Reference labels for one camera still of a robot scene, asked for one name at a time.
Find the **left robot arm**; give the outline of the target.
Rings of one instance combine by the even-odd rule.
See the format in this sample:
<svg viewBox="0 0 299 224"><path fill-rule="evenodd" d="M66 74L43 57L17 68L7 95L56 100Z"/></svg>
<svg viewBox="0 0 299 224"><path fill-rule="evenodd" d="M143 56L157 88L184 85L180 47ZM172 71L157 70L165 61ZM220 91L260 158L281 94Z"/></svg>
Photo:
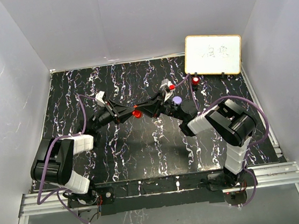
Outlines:
<svg viewBox="0 0 299 224"><path fill-rule="evenodd" d="M81 201L87 205L96 202L97 190L92 188L91 181L74 171L73 157L91 151L100 139L98 130L113 122L121 124L129 119L134 107L123 106L107 100L101 104L101 110L90 118L84 119L74 135L56 138L43 138L31 167L31 177L40 183L56 185L65 190L65 196Z"/></svg>

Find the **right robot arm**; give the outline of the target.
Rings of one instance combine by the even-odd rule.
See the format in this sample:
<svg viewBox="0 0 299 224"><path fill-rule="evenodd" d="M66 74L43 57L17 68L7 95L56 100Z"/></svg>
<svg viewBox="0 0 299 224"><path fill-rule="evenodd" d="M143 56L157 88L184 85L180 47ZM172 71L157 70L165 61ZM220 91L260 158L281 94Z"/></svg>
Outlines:
<svg viewBox="0 0 299 224"><path fill-rule="evenodd" d="M194 137L204 131L216 130L227 144L227 157L223 172L210 183L237 187L244 181L245 156L257 120L235 100L254 104L246 98L229 95L221 97L199 113L191 100L178 96L170 99L165 93L158 93L137 104L134 113L138 115L141 112L152 118L164 114L179 119L182 121L179 128L186 136Z"/></svg>

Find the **purple earbud charging case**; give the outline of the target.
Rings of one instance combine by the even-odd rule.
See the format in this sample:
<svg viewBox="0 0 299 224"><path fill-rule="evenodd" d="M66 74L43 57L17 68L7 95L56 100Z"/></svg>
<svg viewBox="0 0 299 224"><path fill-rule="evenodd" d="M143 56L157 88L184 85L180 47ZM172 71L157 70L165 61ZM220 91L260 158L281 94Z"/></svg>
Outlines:
<svg viewBox="0 0 299 224"><path fill-rule="evenodd" d="M172 98L172 103L174 105L180 105L182 103L183 99L180 96L175 96Z"/></svg>

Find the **red round disc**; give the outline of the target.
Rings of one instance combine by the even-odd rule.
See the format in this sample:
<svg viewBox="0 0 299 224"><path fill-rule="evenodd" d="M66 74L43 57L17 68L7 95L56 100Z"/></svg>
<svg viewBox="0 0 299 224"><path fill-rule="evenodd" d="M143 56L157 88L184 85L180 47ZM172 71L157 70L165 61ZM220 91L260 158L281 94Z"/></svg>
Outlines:
<svg viewBox="0 0 299 224"><path fill-rule="evenodd" d="M136 118L142 117L142 112L141 111L135 110L132 113L133 113L133 116L136 117Z"/></svg>

